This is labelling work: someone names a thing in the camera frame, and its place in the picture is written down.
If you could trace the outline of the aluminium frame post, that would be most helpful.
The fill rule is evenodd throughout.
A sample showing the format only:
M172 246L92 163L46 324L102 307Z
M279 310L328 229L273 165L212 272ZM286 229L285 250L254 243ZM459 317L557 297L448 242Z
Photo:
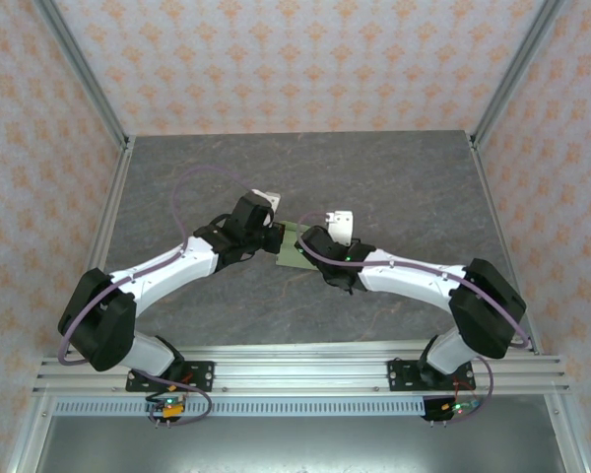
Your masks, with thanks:
M121 149L127 149L130 144L130 136L124 131L117 114L88 62L86 54L73 35L56 1L33 0L33 3L96 109L104 128L116 145Z
M543 0L539 12L523 36L475 131L469 135L474 150L479 150L489 140L493 127L506 109L512 94L553 26L565 1Z

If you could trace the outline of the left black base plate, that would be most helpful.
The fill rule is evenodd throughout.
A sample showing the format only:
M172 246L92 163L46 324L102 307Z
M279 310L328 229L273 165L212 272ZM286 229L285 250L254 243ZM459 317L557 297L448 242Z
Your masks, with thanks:
M214 362L191 362L184 361L175 363L171 368L167 369L160 378L166 381L174 381L197 387L205 392L212 391L214 380ZM176 385L171 385L167 382L154 380L151 376L144 376L134 370L130 371L126 378L125 390L128 392L163 392L171 391L173 388L179 389Z

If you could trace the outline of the aluminium frame leg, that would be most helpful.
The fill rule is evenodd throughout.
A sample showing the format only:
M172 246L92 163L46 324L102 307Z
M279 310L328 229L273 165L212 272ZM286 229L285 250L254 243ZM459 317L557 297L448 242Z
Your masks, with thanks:
M56 397L34 397L24 418L7 473L35 473L49 432Z
M546 394L544 398L565 473L587 473L563 397L559 394Z

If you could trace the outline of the aluminium table side rail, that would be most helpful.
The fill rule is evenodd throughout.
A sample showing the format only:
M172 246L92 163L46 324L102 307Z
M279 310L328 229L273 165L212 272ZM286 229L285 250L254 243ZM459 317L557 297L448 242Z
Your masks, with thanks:
M487 175L485 166L482 162L482 157L480 154L479 145L476 143L475 137L472 134L467 133L467 140L468 140L470 152L473 157L473 161L475 163L475 166L476 166L476 169L478 172L479 179L480 179L482 187L484 189L484 193L485 193L485 196L486 196L486 199L487 199L487 202L488 202L491 214L492 214L492 219L493 219L493 222L495 225L495 230L496 230L499 242L500 242L500 246L502 249L504 260L506 262L509 280L513 284L513 286L517 290L517 292L520 295L523 295L523 290L519 286L519 281L518 281L517 274L516 274L516 268L515 268L515 265L513 264L513 261L512 261L510 252L509 252L507 239L506 239L505 233L503 231L501 221L500 221L500 218L498 215L498 211L497 211L497 208L495 205L495 200L493 198L493 194L492 194L492 191L490 188L490 184L488 181L488 175ZM529 338L528 350L531 351L535 356L542 355L543 354L543 347L537 343L537 340L536 340L537 330L536 330L534 320L530 318L530 315L528 313L525 313L522 318L522 321L523 321L523 327L528 328L528 338Z
M89 250L85 270L90 271L97 268L104 271L105 261L113 234L126 176L129 170L136 136L130 135L126 142L120 146L116 163L109 179L106 193L103 198L102 207L98 215L95 236Z

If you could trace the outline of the aluminium cross rail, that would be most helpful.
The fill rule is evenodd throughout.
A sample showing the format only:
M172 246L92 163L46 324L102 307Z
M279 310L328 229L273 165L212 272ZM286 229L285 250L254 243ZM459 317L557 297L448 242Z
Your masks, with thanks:
M387 364L420 356L426 341L187 347L189 361L216 365L213 392L225 396L381 396L388 392ZM473 363L476 393L497 395L569 393L574 381L561 357L511 349L501 360ZM33 383L37 395L119 395L127 371L96 372L43 359Z

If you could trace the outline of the pale green paper box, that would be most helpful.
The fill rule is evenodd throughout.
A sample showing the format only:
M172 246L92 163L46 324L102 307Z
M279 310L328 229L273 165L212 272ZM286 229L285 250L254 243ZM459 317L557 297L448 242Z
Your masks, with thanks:
M285 231L279 253L276 257L276 264L283 267L316 271L317 268L296 248L297 224L288 221L282 221L281 224L285 227Z

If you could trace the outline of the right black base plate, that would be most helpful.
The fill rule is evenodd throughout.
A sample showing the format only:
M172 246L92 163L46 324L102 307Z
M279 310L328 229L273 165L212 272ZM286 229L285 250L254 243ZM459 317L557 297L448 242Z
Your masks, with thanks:
M476 388L471 363L460 366L452 374L443 374L427 362L399 358L388 361L386 368L391 391L451 391L455 387L464 390Z

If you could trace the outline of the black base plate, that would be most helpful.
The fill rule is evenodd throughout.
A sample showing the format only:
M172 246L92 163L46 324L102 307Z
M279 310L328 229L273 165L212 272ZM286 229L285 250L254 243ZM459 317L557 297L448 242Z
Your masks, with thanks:
M212 391L214 380L214 362L191 362L184 361L175 363L171 368L167 369L160 378L166 381L174 381L197 387L205 392ZM167 382L154 380L151 376L144 376L134 370L130 371L126 378L125 390L128 392L163 392L171 391L173 388L179 389L176 385L171 385Z
M455 387L464 390L476 388L471 363L460 366L452 374L443 374L427 362L399 358L388 361L386 368L391 391L451 391Z

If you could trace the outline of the grey metal sheet panel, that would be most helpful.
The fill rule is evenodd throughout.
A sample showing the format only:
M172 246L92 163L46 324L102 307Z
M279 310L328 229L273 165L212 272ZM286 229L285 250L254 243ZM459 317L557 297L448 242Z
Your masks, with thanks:
M551 428L476 418L142 418L52 421L36 473L565 473Z

